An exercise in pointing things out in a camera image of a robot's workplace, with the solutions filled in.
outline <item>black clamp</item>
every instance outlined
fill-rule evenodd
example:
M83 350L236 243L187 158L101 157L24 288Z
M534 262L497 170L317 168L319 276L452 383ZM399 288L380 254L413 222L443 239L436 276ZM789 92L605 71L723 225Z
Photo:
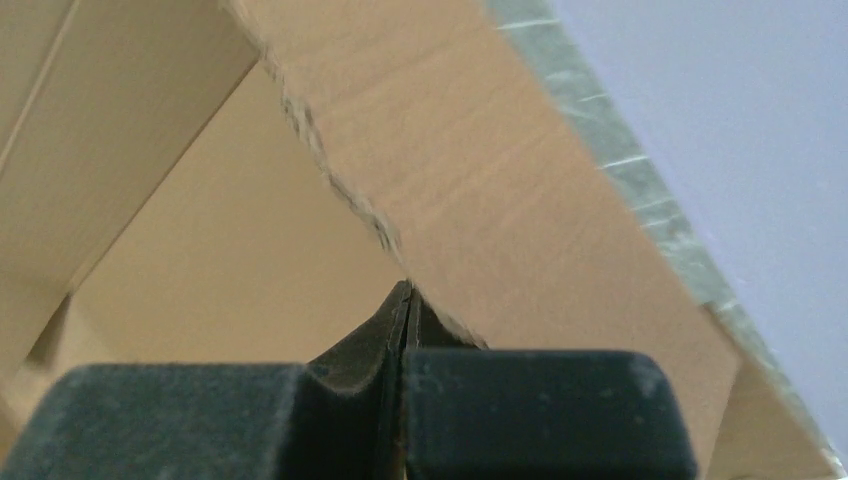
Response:
M479 350L408 283L308 364L99 365L0 480L694 479L671 388L628 352Z

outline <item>torn cardboard edge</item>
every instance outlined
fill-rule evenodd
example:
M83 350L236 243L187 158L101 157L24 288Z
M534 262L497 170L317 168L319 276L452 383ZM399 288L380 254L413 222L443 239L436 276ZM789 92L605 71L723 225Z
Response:
M248 36L251 37L254 44L257 45L262 51L262 57L264 60L264 65L268 69L272 78L274 78L275 82L280 86L282 92L282 103L283 103L283 111L286 114L289 123L292 124L292 127L300 136L301 140L305 141L307 145L312 149L315 160L318 163L321 170L324 172L324 175L328 179L331 187L339 194L339 196L344 199L347 204L351 207L351 209L356 213L360 218L362 218L366 224L370 225L372 229L377 233L378 238L381 241L381 245L385 250L387 250L406 270L409 272L409 268L404 261L404 258L401 254L401 246L399 242L399 234L398 230L394 227L394 225L389 221L389 215L384 212L379 212L373 208L372 203L368 201L367 195L362 191L352 191L345 183L341 180L340 177L335 175L333 171L329 168L327 163L326 151L324 150L324 144L321 138L321 135L317 131L313 121L313 115L311 114L308 106L307 100L301 98L300 96L294 94L288 88L288 84L286 82L285 74L286 72L282 71L284 62L283 59L277 57L277 52L273 48L273 45L270 44L270 40L266 38L261 38L262 35L260 32L268 32L268 28L280 28L282 29L282 25L277 27L274 25L269 27L269 25L260 25L261 20L259 16L256 15L256 12L250 12L251 8L257 8L257 5L260 2L253 2L252 7L248 7L246 4L248 2L242 1L234 1L232 4L228 4L227 7L231 13L233 13L236 18L242 23L242 25L246 28L248 32ZM277 6L278 10L274 10L273 8L266 9L264 13L273 12L279 13L280 11L284 11L285 6ZM335 11L331 7L324 7L327 11ZM272 22L273 19L264 19L265 22ZM449 318L456 318L453 315L449 315ZM458 322L448 320L448 326L452 328L459 327ZM709 460L709 456L704 457L703 455L700 457L702 460L702 464L706 463L705 460Z
M259 49L260 58L265 71L268 72L271 79L277 84L280 89L280 106L286 122L297 135L298 139L303 142L312 153L312 159L321 171L327 185L333 193L341 199L350 208L357 217L369 228L380 242L380 247L387 252L407 271L404 266L403 255L401 254L400 235L397 229L389 221L388 217L375 209L368 198L361 192L355 192L345 185L344 181L329 168L327 163L326 153L324 152L321 134L313 122L312 112L309 109L307 102L294 95L286 85L285 73L282 71L282 63L274 58L273 50L269 49L260 39L254 34L257 31L255 24L248 24L252 18L245 7L241 3L229 2L228 0L220 0L219 5L224 10L228 11L237 21L241 21L243 30L251 42ZM421 289L420 285L416 285L421 295L427 298L426 289ZM456 316L451 315L439 306L431 305L433 312L439 318L440 322L451 333L457 337L470 341L480 348L488 348L486 341L472 332Z

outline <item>cardboard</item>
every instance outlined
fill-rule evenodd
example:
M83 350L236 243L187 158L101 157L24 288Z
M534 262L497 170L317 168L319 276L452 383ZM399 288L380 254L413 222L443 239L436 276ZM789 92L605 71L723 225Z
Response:
M495 348L652 356L707 465L739 358L476 1L232 9L427 298Z
M255 59L206 0L3 2L0 372L20 364Z
M182 152L171 130L196 121L196 133L255 56L209 5L40 7L53 16L33 31L67 31L62 41L33 40L54 60L30 68L42 86L15 107L18 139L4 157L12 170L0 177L0 312L15 312L0 316L0 355L20 343L0 358L13 372L0 385L0 456L75 365L308 360L408 274L459 333L493 348L629 348L656 358L708 478L834 477L759 366L692 303L476 1L236 1L277 85L248 74L145 203L140 192L153 192ZM87 31L68 33L79 25ZM113 26L163 41L141 60L125 55L134 42L98 48ZM73 62L57 60L66 47ZM141 79L144 95L127 78ZM281 92L294 128L279 114ZM168 99L161 110L147 106L156 95ZM70 110L39 113L44 98ZM57 134L66 130L87 147ZM180 138L185 149L190 135ZM67 146L67 158L36 140ZM170 146L151 147L160 143ZM18 157L25 151L35 156ZM47 154L68 169L21 161ZM109 172L110 186L89 168ZM28 209L9 202L12 193ZM104 198L118 200L92 201ZM42 331L69 289L76 294Z
M123 359L308 361L403 278L277 98L248 74L74 297Z

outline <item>gray wall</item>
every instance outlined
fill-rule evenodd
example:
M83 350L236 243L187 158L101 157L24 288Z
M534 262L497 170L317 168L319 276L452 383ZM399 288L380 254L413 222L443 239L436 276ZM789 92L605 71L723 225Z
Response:
M848 2L552 4L844 459Z

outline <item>cardboard flap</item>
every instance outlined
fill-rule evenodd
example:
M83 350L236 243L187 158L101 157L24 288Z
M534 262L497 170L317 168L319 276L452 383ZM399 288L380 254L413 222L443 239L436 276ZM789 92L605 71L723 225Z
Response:
M494 348L670 377L706 466L739 358L476 0L236 0L296 130L438 308Z

